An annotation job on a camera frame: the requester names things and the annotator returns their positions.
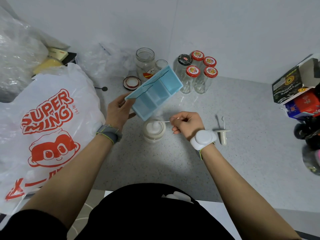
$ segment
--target jar label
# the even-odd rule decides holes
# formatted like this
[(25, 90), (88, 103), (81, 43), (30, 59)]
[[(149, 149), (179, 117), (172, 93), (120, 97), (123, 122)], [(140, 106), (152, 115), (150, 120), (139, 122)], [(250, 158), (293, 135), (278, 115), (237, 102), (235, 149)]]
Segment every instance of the jar label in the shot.
[(194, 57), (197, 57), (197, 58), (202, 58), (203, 57), (202, 52), (199, 52), (199, 51), (193, 52), (193, 55), (194, 55)]
[(206, 57), (205, 62), (209, 65), (214, 65), (216, 63), (216, 61), (212, 57)]
[(217, 73), (217, 70), (213, 67), (207, 67), (207, 73), (209, 73), (210, 75), (215, 75)]
[(196, 75), (196, 74), (199, 73), (199, 69), (198, 69), (197, 67), (195, 67), (195, 66), (189, 67), (189, 68), (188, 68), (188, 71), (189, 71), (191, 74), (194, 74), (194, 75)]
[(143, 73), (143, 76), (146, 79), (150, 79), (154, 75), (154, 70), (155, 70), (155, 67), (151, 68), (150, 70), (148, 70), (148, 72)]

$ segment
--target cartoon eye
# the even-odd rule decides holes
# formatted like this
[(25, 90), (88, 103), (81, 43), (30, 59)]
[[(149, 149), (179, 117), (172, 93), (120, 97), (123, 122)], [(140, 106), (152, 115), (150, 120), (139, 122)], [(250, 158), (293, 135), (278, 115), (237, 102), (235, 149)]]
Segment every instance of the cartoon eye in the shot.
[(61, 155), (66, 155), (68, 153), (66, 146), (62, 143), (58, 145), (58, 150), (61, 153)]
[(43, 158), (44, 160), (51, 160), (54, 158), (54, 152), (51, 150), (44, 150), (43, 151)]

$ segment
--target person's left hand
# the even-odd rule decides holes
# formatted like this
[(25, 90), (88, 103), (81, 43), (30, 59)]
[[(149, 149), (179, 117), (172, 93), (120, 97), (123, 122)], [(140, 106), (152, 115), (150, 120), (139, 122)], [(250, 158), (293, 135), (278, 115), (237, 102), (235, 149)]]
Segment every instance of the person's left hand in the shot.
[(135, 113), (129, 114), (132, 105), (136, 101), (135, 98), (125, 101), (125, 97), (129, 94), (130, 93), (126, 93), (117, 97), (108, 105), (106, 111), (106, 125), (111, 125), (119, 129), (120, 132), (122, 132), (126, 121), (136, 115)]

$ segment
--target countertop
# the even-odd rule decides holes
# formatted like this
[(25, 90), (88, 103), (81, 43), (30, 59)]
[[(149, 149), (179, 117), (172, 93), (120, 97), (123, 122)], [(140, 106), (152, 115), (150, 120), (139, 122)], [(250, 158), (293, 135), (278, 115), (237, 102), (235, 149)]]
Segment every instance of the countertop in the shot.
[[(123, 79), (95, 80), (101, 111), (127, 90)], [(320, 212), (320, 177), (302, 161), (305, 141), (294, 137), (297, 121), (287, 118), (272, 100), (270, 84), (217, 77), (202, 95), (176, 93), (156, 115), (164, 120), (180, 111), (198, 112), (206, 129), (219, 129), (224, 116), (227, 145), (217, 148), (230, 164), (274, 208)], [(197, 200), (221, 202), (218, 190), (194, 149), (182, 135), (174, 135), (170, 123), (159, 143), (142, 137), (143, 121), (127, 121), (123, 138), (104, 161), (94, 189), (114, 191), (134, 183), (165, 183)]]

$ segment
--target white wrist device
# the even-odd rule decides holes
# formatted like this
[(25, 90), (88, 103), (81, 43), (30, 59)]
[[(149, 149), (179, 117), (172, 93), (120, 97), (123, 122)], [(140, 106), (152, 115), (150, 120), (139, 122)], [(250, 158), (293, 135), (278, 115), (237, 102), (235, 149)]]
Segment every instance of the white wrist device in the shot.
[(217, 139), (216, 134), (214, 131), (208, 130), (199, 130), (194, 137), (190, 140), (191, 145), (197, 151), (201, 150), (202, 148), (206, 147), (210, 143), (213, 143)]

